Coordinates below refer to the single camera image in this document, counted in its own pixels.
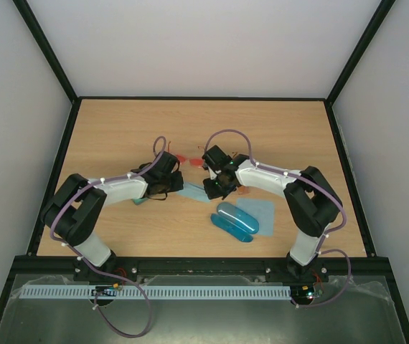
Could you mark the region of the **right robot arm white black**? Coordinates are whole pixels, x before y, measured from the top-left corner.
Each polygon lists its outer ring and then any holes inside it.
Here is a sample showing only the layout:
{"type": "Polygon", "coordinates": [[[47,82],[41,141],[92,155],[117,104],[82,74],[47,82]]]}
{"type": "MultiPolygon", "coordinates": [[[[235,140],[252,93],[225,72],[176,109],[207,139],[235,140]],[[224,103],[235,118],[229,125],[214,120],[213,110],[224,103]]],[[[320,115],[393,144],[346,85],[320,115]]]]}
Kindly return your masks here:
{"type": "Polygon", "coordinates": [[[203,180],[209,199],[225,199],[240,186],[259,188],[283,197],[298,229],[296,241],[286,255],[286,270],[298,281],[313,272],[313,263],[326,239],[326,230],[343,212],[343,203],[318,168],[284,170],[239,154],[230,157],[218,146],[202,156],[210,177],[203,180]]]}

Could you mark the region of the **light blue cleaning cloth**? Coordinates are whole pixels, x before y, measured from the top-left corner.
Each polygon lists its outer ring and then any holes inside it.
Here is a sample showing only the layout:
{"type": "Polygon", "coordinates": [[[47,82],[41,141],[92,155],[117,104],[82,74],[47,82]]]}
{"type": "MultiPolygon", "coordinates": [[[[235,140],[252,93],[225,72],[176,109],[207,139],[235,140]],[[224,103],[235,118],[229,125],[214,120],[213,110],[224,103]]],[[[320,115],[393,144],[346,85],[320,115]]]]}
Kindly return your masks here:
{"type": "Polygon", "coordinates": [[[210,202],[204,188],[195,183],[184,182],[183,189],[178,191],[177,194],[202,203],[210,202]]]}

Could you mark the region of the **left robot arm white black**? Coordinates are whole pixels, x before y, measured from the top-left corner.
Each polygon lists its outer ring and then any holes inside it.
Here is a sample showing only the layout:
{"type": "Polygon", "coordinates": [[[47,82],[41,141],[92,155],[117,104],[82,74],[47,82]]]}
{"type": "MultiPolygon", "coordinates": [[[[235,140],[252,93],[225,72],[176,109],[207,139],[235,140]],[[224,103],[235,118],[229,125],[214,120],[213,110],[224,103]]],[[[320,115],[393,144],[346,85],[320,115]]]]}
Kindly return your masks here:
{"type": "Polygon", "coordinates": [[[103,207],[127,200],[166,199],[183,189],[179,165],[175,155],[164,152],[124,176],[86,179],[74,173],[48,201],[40,219],[50,228],[52,239],[102,267],[115,256],[94,230],[103,207]]]}

